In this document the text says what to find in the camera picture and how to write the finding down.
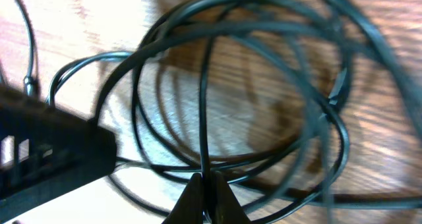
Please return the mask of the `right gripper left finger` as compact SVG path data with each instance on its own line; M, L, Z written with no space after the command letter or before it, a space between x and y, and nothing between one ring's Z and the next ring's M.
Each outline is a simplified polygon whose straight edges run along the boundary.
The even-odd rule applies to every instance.
M200 173L194 173L177 203L162 224L203 224L204 186Z

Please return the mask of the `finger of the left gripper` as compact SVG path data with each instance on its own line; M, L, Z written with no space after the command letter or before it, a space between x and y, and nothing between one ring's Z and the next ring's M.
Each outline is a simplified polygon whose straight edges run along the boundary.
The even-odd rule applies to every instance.
M1 166L1 222L109 175L115 135L80 117L1 87L1 138L13 159Z

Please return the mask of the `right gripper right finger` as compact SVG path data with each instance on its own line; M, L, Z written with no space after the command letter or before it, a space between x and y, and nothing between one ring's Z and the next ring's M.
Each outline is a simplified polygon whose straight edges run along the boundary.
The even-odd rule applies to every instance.
M219 172L211 174L209 219L212 224L251 223L224 176Z

